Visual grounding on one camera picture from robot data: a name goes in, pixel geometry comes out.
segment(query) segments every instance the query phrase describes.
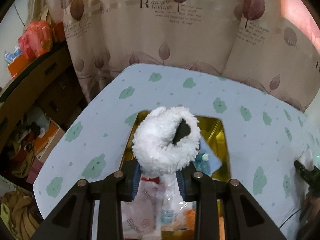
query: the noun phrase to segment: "beige curtain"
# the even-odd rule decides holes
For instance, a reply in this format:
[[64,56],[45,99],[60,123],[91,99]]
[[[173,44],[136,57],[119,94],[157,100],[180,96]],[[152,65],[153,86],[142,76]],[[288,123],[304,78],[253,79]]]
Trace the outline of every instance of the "beige curtain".
[[228,77],[301,111],[320,87],[320,31],[301,0],[30,0],[31,21],[44,4],[88,102],[135,63]]

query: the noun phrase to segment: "black plush ear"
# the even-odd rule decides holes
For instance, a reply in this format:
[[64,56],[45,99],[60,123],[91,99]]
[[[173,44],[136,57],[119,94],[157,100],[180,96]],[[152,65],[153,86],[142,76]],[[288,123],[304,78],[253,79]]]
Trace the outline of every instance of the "black plush ear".
[[186,120],[182,119],[172,140],[173,145],[176,145],[183,137],[188,136],[190,132],[190,126],[186,124]]

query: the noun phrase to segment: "brown towel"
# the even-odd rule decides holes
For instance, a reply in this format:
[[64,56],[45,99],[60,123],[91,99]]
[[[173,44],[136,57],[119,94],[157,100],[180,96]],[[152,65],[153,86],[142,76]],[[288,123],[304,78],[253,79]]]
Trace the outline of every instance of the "brown towel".
[[1,199],[1,218],[17,240],[29,240],[39,224],[29,213],[32,199],[19,189],[4,194]]

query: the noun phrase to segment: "metal screw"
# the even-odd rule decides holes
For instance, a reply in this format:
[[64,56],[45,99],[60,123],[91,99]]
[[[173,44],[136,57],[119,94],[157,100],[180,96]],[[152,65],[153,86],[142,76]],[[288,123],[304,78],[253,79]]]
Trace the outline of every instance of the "metal screw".
[[230,180],[230,184],[232,185],[232,186],[238,186],[239,185],[239,180],[237,180],[237,179],[232,179],[232,180]]
[[77,184],[79,187],[83,187],[87,184],[87,181],[85,179],[80,179]]
[[202,178],[203,174],[202,174],[202,172],[200,172],[200,171],[196,171],[196,172],[193,174],[193,176],[196,177],[196,178],[198,178],[198,179],[200,179],[200,178]]
[[116,178],[121,178],[123,176],[123,172],[122,171],[116,171],[113,176],[115,176]]

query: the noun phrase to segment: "orange box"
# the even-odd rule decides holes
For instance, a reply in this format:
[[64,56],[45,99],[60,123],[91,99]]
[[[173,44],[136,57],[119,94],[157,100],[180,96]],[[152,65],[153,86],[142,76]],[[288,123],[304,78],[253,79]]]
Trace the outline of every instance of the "orange box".
[[45,135],[42,138],[37,137],[35,139],[35,143],[33,147],[36,150],[37,154],[47,145],[50,138],[57,133],[58,129],[59,127],[54,122],[52,122],[50,123],[50,127],[48,131],[45,133]]
[[62,22],[57,23],[52,30],[53,30],[53,37],[55,42],[63,42],[66,40]]
[[8,66],[8,70],[11,76],[19,75],[30,63],[31,61],[27,60],[26,56],[22,53]]
[[58,131],[50,137],[48,144],[45,146],[43,151],[41,151],[39,154],[37,154],[37,158],[40,162],[45,163],[47,158],[49,157],[49,154],[53,150],[53,148],[57,145],[57,143],[61,140],[61,138],[64,136],[65,132],[59,128]]

